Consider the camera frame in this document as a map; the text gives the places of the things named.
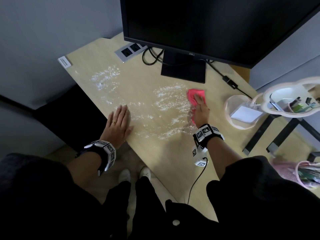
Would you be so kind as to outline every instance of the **white button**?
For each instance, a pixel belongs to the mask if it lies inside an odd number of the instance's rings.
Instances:
[[[180,224],[180,221],[179,221],[179,220],[174,220],[174,221],[172,222],[172,224],[173,224],[174,226],[178,226],[178,225]]]

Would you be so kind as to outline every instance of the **white paper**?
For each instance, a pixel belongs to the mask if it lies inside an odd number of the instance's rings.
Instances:
[[[70,62],[65,56],[62,56],[58,59],[58,62],[66,69],[71,66]]]
[[[240,120],[245,123],[252,123],[262,112],[245,106],[240,106],[231,116],[231,119]]]

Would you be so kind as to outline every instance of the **desk surface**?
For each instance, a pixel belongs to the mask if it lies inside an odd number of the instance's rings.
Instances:
[[[114,51],[127,43],[122,33],[112,39],[95,40],[67,55],[72,66],[66,70],[106,117],[119,104],[128,105],[131,124],[135,125],[128,138],[129,145],[173,197],[184,203],[188,200],[191,185],[203,169],[195,166],[192,160],[192,134],[196,127],[191,122],[187,90],[205,90],[211,109],[209,123],[216,126],[223,133],[225,142],[243,157],[243,148],[263,120],[248,130],[232,127],[224,118],[223,105],[227,98],[240,92],[230,88],[213,69],[207,65],[205,84],[161,76],[161,64],[146,66],[142,63],[142,54],[122,63]],[[146,60],[153,61],[148,52]],[[214,66],[250,96],[257,94],[229,65],[214,62]],[[266,147],[285,124],[284,118],[274,120],[250,156],[264,155],[270,159]],[[310,151],[309,145],[292,133],[277,153],[299,161],[307,158]],[[218,177],[210,157],[208,160],[206,170],[192,190],[190,205],[216,220],[206,195],[206,185]]]

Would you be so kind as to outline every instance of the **hand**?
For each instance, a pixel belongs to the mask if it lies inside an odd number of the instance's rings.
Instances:
[[[108,141],[115,149],[119,149],[134,128],[133,126],[128,127],[129,116],[130,111],[127,105],[123,107],[120,105],[114,115],[112,111],[100,140]]]
[[[203,101],[203,97],[199,97],[198,94],[195,94],[194,98],[198,103],[195,107],[194,122],[197,128],[200,128],[200,126],[208,124],[210,109]]]

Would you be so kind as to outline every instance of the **white shoe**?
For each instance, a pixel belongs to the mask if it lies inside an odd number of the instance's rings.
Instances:
[[[119,174],[119,183],[123,181],[131,181],[131,175],[129,169],[123,169],[121,173]]]
[[[139,178],[141,178],[143,176],[146,176],[146,177],[148,177],[149,180],[151,180],[151,171],[147,166],[143,167],[140,171]]]

